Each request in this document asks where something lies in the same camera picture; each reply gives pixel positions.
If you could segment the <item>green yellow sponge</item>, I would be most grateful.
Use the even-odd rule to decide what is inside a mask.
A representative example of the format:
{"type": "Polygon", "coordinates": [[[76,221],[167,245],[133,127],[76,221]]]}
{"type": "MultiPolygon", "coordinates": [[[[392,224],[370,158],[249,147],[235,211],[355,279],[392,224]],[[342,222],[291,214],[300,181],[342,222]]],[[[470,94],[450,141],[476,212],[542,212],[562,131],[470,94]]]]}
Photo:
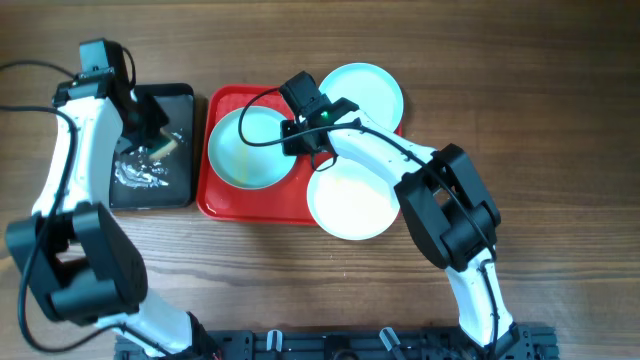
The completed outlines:
{"type": "Polygon", "coordinates": [[[147,150],[150,160],[157,161],[171,153],[178,145],[176,137],[161,129],[159,134],[152,139],[151,146],[147,150]]]}

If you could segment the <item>white plate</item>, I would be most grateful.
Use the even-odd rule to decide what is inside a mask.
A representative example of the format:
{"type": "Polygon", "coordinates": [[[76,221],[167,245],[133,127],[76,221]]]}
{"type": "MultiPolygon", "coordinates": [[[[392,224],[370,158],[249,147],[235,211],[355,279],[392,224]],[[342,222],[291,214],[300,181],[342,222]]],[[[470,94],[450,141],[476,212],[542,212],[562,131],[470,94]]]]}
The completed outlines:
{"type": "Polygon", "coordinates": [[[322,163],[309,180],[306,196],[318,226],[344,240],[374,238],[400,212],[392,188],[382,178],[345,158],[322,163]]]}

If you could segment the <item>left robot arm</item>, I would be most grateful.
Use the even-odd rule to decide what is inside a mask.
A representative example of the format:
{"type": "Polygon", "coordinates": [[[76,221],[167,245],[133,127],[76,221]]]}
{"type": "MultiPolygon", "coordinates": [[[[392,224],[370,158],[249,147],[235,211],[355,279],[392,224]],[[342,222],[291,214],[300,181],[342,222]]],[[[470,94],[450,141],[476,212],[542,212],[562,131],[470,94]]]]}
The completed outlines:
{"type": "Polygon", "coordinates": [[[7,226],[7,248],[20,271],[17,319],[35,350],[27,302],[52,322],[112,331],[156,359],[218,359],[220,346],[190,312],[148,286],[144,260],[109,208],[113,158],[145,148],[158,160],[176,146],[167,115],[150,94],[136,94],[131,53],[96,39],[79,47],[81,70],[58,85],[48,112],[57,139],[42,192],[27,219],[7,226]]]}

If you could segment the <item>red plastic tray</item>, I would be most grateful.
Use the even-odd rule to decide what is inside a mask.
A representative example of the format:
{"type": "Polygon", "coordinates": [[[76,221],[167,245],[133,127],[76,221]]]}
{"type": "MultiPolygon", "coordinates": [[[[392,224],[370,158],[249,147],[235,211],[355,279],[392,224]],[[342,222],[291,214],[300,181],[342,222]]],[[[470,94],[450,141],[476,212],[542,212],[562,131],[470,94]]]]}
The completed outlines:
{"type": "Polygon", "coordinates": [[[259,190],[244,190],[227,184],[210,165],[208,142],[215,125],[266,89],[265,85],[225,85],[209,99],[196,204],[204,215],[219,221],[314,226],[316,222],[306,200],[307,185],[313,174],[308,155],[298,157],[283,180],[259,190]]]}

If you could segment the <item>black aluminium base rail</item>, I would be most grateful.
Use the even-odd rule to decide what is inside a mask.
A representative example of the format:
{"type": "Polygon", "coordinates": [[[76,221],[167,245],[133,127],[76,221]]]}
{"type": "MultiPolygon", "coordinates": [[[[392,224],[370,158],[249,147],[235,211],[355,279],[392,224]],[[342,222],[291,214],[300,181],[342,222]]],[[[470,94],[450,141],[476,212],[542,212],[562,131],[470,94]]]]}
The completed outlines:
{"type": "MultiPolygon", "coordinates": [[[[483,359],[485,350],[458,327],[377,332],[211,331],[220,359],[483,359]]],[[[510,360],[558,360],[555,329],[526,324],[512,326],[498,340],[496,356],[510,360]]]]}

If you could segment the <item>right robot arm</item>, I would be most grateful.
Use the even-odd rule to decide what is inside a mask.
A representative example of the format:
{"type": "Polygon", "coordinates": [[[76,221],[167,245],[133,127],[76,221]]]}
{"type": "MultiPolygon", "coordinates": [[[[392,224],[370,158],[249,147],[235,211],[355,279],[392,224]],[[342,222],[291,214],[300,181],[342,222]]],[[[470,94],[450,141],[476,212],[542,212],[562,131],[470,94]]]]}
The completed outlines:
{"type": "Polygon", "coordinates": [[[498,351],[514,323],[496,274],[501,215],[460,147],[435,150],[415,144],[379,126],[346,99],[285,122],[281,141],[287,154],[328,152],[390,185],[413,242],[447,274],[461,330],[477,346],[498,351]]]}

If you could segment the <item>black rectangular tray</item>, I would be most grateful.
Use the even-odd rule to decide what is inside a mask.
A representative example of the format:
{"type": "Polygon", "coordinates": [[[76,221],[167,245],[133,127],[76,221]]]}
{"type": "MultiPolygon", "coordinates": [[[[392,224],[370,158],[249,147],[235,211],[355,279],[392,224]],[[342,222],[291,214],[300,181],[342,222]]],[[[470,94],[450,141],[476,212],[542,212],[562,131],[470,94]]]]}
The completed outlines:
{"type": "Polygon", "coordinates": [[[140,147],[113,158],[109,207],[113,210],[184,207],[193,198],[195,96],[185,83],[138,85],[134,94],[152,95],[169,118],[164,129],[176,147],[159,160],[140,147]]]}

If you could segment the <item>light blue plate top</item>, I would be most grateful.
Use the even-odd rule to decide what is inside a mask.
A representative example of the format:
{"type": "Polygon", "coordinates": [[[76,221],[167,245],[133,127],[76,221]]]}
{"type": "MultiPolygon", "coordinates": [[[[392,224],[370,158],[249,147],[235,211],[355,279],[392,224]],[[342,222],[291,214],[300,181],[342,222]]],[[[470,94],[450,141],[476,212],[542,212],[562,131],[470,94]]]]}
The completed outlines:
{"type": "Polygon", "coordinates": [[[384,69],[369,63],[350,63],[333,70],[319,85],[334,102],[354,102],[374,122],[395,132],[404,113],[404,98],[397,81],[384,69]]]}

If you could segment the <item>light blue plate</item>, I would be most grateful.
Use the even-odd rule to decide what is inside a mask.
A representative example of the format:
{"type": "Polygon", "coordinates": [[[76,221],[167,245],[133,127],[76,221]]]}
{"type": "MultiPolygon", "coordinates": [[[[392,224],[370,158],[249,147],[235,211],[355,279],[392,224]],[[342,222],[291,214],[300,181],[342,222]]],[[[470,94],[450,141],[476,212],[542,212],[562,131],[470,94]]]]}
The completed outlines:
{"type": "Polygon", "coordinates": [[[333,70],[319,85],[334,102],[354,102],[374,122],[395,132],[404,113],[404,98],[397,81],[384,69],[369,63],[350,63],[333,70]]]}
{"type": "MultiPolygon", "coordinates": [[[[285,155],[280,144],[254,147],[244,143],[238,132],[242,111],[231,111],[214,126],[208,140],[208,160],[225,183],[244,190],[263,189],[284,179],[296,157],[285,155]]],[[[242,133],[255,143],[276,140],[281,137],[280,123],[284,119],[274,109],[251,106],[243,117],[242,133]]]]}

